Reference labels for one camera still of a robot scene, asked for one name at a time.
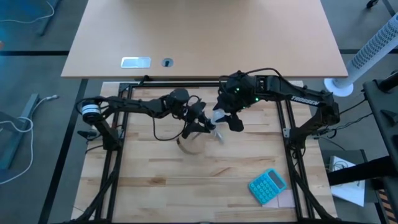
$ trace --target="calculator display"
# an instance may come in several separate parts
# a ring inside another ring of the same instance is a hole
[[[276,173],[274,171],[268,172],[268,176],[272,179],[272,181],[274,181],[274,183],[276,184],[276,186],[278,188],[281,189],[285,186],[284,183],[282,183],[282,181],[280,181],[279,177],[276,175]]]

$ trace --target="black cable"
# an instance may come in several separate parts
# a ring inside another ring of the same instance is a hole
[[[89,151],[91,151],[91,150],[94,150],[94,149],[97,149],[97,148],[99,148],[99,147],[104,147],[104,145],[91,147],[91,148],[89,148],[89,149],[86,150],[86,154],[87,154],[87,152],[89,152]]]
[[[358,118],[356,121],[350,121],[350,122],[346,123],[345,125],[338,126],[338,127],[335,128],[335,129],[336,129],[336,130],[341,130],[341,129],[348,128],[348,127],[350,127],[351,125],[356,124],[356,123],[362,121],[362,119],[367,118],[368,116],[371,116],[372,114],[373,114],[373,113],[369,113],[369,114],[367,114],[367,115],[365,115],[365,116],[362,116],[362,117]]]
[[[192,95],[192,96],[189,97],[188,101],[185,103],[185,107],[188,106],[189,101],[190,101],[192,98],[194,98],[194,97],[195,97],[196,99],[198,99],[198,101],[200,101],[199,96]],[[174,136],[174,137],[172,137],[172,138],[168,138],[168,139],[160,139],[160,138],[158,138],[158,137],[156,136],[155,118],[154,118],[154,116],[153,116],[153,114],[152,114],[151,111],[150,111],[150,113],[151,113],[151,117],[152,117],[152,124],[153,124],[153,127],[154,127],[154,128],[153,128],[153,130],[154,130],[154,137],[155,137],[155,139],[158,140],[158,141],[171,141],[171,140],[173,140],[173,139],[179,137],[179,136],[184,132],[185,128],[187,127],[187,117],[185,117],[185,121],[184,121],[183,128],[182,128],[182,130],[181,130],[176,136]]]
[[[307,150],[307,148],[304,146],[304,150],[303,150],[303,152],[301,153],[301,158],[304,156],[306,150]],[[298,158],[299,158],[298,155],[297,155],[297,151],[293,151],[293,152],[292,152],[292,157],[293,157],[293,159],[298,159]]]
[[[251,70],[246,72],[246,74],[250,74],[250,73],[255,73],[255,72],[261,72],[261,71],[267,71],[267,70],[271,70],[274,71],[283,81],[285,81],[288,85],[290,85],[291,87],[295,88],[296,90],[300,91],[301,93],[305,93],[305,90],[303,90],[302,88],[295,86],[293,84],[291,84],[289,81],[287,81],[286,78],[283,77],[282,74],[280,74],[280,72],[274,68],[259,68],[259,69],[255,69],[255,70]]]
[[[335,143],[334,141],[332,141],[332,140],[330,140],[330,139],[327,139],[327,138],[324,138],[324,137],[317,137],[317,138],[314,138],[314,139],[324,139],[324,140],[326,140],[326,141],[328,141],[328,142],[334,144],[335,146],[339,147],[339,148],[342,149],[343,151],[346,151],[346,149],[343,148],[343,146],[340,146],[339,144]]]
[[[362,117],[358,118],[356,121],[350,121],[350,122],[348,122],[348,123],[346,123],[346,124],[344,124],[344,125],[338,126],[337,128],[331,128],[331,129],[324,128],[324,129],[321,129],[321,130],[317,131],[317,134],[315,134],[315,135],[321,136],[321,135],[324,135],[324,134],[327,134],[327,133],[329,133],[329,132],[334,131],[334,132],[335,132],[334,135],[328,136],[329,139],[332,139],[332,138],[334,138],[334,137],[336,136],[338,130],[348,128],[348,127],[350,127],[351,125],[356,124],[356,123],[362,121],[364,118],[367,118],[368,116],[371,116],[372,114],[373,114],[373,113],[369,113],[369,114],[367,114],[367,115],[365,115],[365,116],[362,116]]]
[[[366,99],[363,99],[361,102],[355,104],[354,106],[352,106],[352,107],[350,107],[350,108],[348,108],[348,109],[346,109],[346,110],[343,110],[342,112],[340,112],[340,115],[342,115],[343,113],[345,113],[345,112],[347,112],[347,111],[349,111],[349,110],[354,109],[355,107],[359,106],[361,103],[363,103],[363,102],[365,102],[365,101],[366,101]]]
[[[333,164],[333,170],[332,170],[332,172],[334,172],[334,171],[338,171],[338,170],[341,170],[341,169],[345,169],[345,168],[349,168],[349,165],[347,164],[347,162],[345,162],[345,161],[337,161],[337,162],[335,162],[334,164]],[[360,185],[360,180],[357,180],[357,181],[355,181],[356,182],[356,185],[359,187],[359,185]]]

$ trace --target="wooden table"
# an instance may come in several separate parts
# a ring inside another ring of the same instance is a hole
[[[123,57],[151,66],[122,69]],[[90,0],[62,77],[216,78],[262,67],[347,77],[320,0]]]
[[[119,83],[104,83],[101,95],[117,95],[118,86]],[[134,90],[133,98],[150,100],[172,90],[139,88]],[[205,112],[211,116],[217,88],[188,91],[207,102]],[[311,117],[308,106],[294,102],[292,106],[297,126]],[[291,189],[275,103],[261,101],[239,117],[244,122],[243,132],[232,132],[222,124],[219,128],[225,144],[220,145],[208,135],[204,153],[193,156],[183,153],[175,141],[156,141],[150,117],[130,114],[113,222],[295,221],[294,208],[262,208],[248,190],[248,182],[269,168],[277,170]],[[181,127],[182,122],[171,116],[156,120],[160,138],[175,135]],[[101,141],[92,142],[89,147],[97,145]],[[72,218],[79,216],[98,193],[105,154],[99,148],[86,155]],[[310,190],[336,216],[317,141],[307,140],[304,163]]]

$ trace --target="white paper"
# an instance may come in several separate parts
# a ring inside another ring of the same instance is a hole
[[[355,164],[339,157],[330,157],[330,172],[353,166],[355,166]],[[331,186],[330,189],[333,196],[355,203],[356,205],[362,207],[364,206],[365,180]]]
[[[267,202],[265,205],[261,205],[263,208],[279,208],[278,197],[274,197],[272,200]]]
[[[278,195],[279,208],[294,208],[293,190],[286,189]]]

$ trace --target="cable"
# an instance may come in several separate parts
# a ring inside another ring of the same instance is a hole
[[[190,101],[192,98],[194,98],[194,97],[195,97],[196,99],[198,99],[198,101],[200,101],[199,96],[192,95],[192,96],[189,97],[187,103],[185,104],[185,107],[188,106],[189,101]],[[158,141],[171,141],[171,140],[173,140],[173,139],[179,137],[179,136],[184,132],[185,128],[187,127],[187,117],[185,117],[184,126],[183,126],[182,130],[181,130],[176,136],[174,136],[174,137],[172,137],[172,138],[168,138],[168,139],[160,139],[160,138],[158,138],[158,137],[156,136],[155,118],[154,118],[153,115],[151,115],[151,117],[152,117],[152,124],[153,124],[153,127],[154,127],[154,137],[155,137],[156,140],[158,140]]]
[[[328,141],[328,142],[334,144],[335,146],[339,147],[339,148],[342,149],[343,151],[346,151],[345,148],[343,148],[342,146],[340,146],[339,144],[335,143],[334,141],[332,141],[332,140],[330,140],[330,139],[327,139],[327,138],[324,138],[324,137],[317,137],[317,138],[314,138],[314,139],[324,139],[324,140],[326,140],[326,141]]]
[[[72,205],[72,207],[75,208],[75,209],[77,209],[77,210],[79,210],[79,211],[81,211],[81,212],[85,212],[84,210],[82,210],[82,209],[80,209],[80,208],[78,208],[78,207],[75,207],[74,205]]]
[[[333,164],[332,172],[338,171],[338,170],[341,170],[341,169],[345,169],[345,168],[349,168],[349,165],[345,161],[337,161],[337,162],[335,162]],[[356,185],[359,187],[360,180],[357,180],[355,182],[356,182]]]
[[[45,97],[45,98],[41,99],[41,100],[36,104],[36,106],[33,108],[32,114],[30,115],[30,118],[32,118],[33,113],[35,112],[35,110],[37,109],[37,107],[38,107],[41,103],[43,103],[44,101],[53,100],[53,99],[57,99],[57,98],[58,98],[57,95],[53,95],[53,96],[48,96],[48,97]],[[12,181],[12,180],[14,180],[14,179],[20,177],[21,175],[25,174],[25,173],[30,169],[30,167],[31,167],[32,164],[33,164],[33,121],[32,121],[30,118],[18,117],[18,119],[24,119],[24,120],[26,120],[26,121],[28,121],[28,122],[30,123],[30,127],[29,127],[28,129],[26,129],[26,130],[20,130],[19,128],[16,127],[16,125],[15,125],[12,121],[1,121],[1,122],[0,122],[0,124],[10,123],[10,124],[15,128],[15,130],[17,130],[17,131],[20,132],[20,133],[26,133],[26,132],[29,132],[29,131],[30,131],[30,162],[29,162],[29,165],[28,165],[28,166],[26,167],[26,169],[25,169],[24,171],[22,171],[20,174],[17,174],[16,176],[11,177],[11,178],[8,179],[8,180],[5,180],[5,181],[0,182],[0,185],[6,184],[6,183],[8,183],[8,182],[10,182],[10,181]]]
[[[332,138],[334,138],[334,137],[336,136],[338,130],[348,128],[348,127],[350,127],[351,125],[356,124],[356,123],[362,121],[364,118],[367,118],[368,116],[371,116],[372,114],[373,114],[373,113],[369,113],[369,114],[367,114],[367,115],[365,115],[365,116],[362,116],[362,117],[358,118],[356,121],[350,121],[350,122],[348,122],[348,123],[346,123],[346,124],[344,124],[344,125],[338,126],[337,128],[331,128],[331,129],[323,128],[323,129],[317,131],[317,132],[316,132],[315,134],[313,134],[313,135],[315,135],[315,136],[322,136],[322,135],[324,135],[324,134],[327,134],[327,133],[329,133],[329,132],[334,131],[335,133],[334,133],[332,136],[327,136],[329,139],[332,139]]]
[[[369,113],[369,114],[367,114],[367,115],[365,115],[365,116],[362,116],[362,117],[358,118],[356,121],[350,121],[350,122],[346,123],[345,125],[338,126],[338,127],[335,128],[335,129],[336,129],[336,130],[341,130],[341,129],[348,128],[348,127],[350,127],[351,125],[356,124],[356,123],[362,121],[362,119],[367,118],[368,116],[371,116],[372,114],[373,114],[373,113]]]
[[[99,147],[103,147],[104,145],[100,145],[100,146],[95,146],[95,147],[91,147],[91,148],[89,148],[89,149],[87,149],[86,150],[86,154],[87,154],[87,152],[90,152],[91,150],[94,150],[94,149],[97,149],[97,148],[99,148]]]
[[[46,1],[47,2],[47,4],[51,7],[51,14],[50,15],[47,15],[47,16],[43,16],[43,17],[39,17],[39,18],[36,18],[36,19],[34,19],[34,20],[32,20],[32,21],[18,21],[18,20],[14,20],[14,19],[5,19],[5,20],[1,20],[0,22],[18,22],[18,23],[21,23],[21,24],[32,24],[32,23],[34,23],[34,22],[37,22],[37,21],[39,21],[39,20],[41,20],[41,19],[45,19],[45,18],[48,18],[48,17],[52,17],[53,15],[54,15],[54,13],[55,13],[55,10],[54,10],[54,8],[52,7],[52,5],[48,2],[48,1]]]
[[[301,153],[301,158],[304,156],[306,150],[307,150],[307,148],[304,146],[304,150],[303,150],[303,152]],[[292,158],[293,158],[293,159],[298,159],[297,151],[293,151],[293,152],[292,152]]]
[[[355,104],[354,106],[352,106],[352,107],[350,107],[350,108],[348,108],[348,109],[346,109],[346,110],[343,110],[342,112],[340,112],[339,115],[342,115],[343,113],[345,113],[345,112],[347,112],[347,111],[349,111],[349,110],[352,110],[353,108],[359,106],[361,103],[363,103],[363,102],[365,102],[365,101],[366,101],[366,99],[363,99],[361,102]]]
[[[246,74],[255,73],[255,72],[261,72],[261,71],[267,71],[267,70],[274,71],[274,72],[275,72],[283,81],[285,81],[288,85],[290,85],[291,87],[293,87],[293,88],[295,88],[296,90],[300,91],[301,93],[305,93],[305,91],[304,91],[303,89],[301,89],[301,88],[299,88],[298,86],[295,86],[295,85],[291,84],[289,81],[287,81],[287,79],[285,79],[285,78],[283,77],[283,75],[280,74],[280,73],[278,72],[278,70],[276,70],[276,69],[274,69],[274,68],[259,68],[259,69],[255,69],[255,70],[248,71],[248,72],[246,72]]]

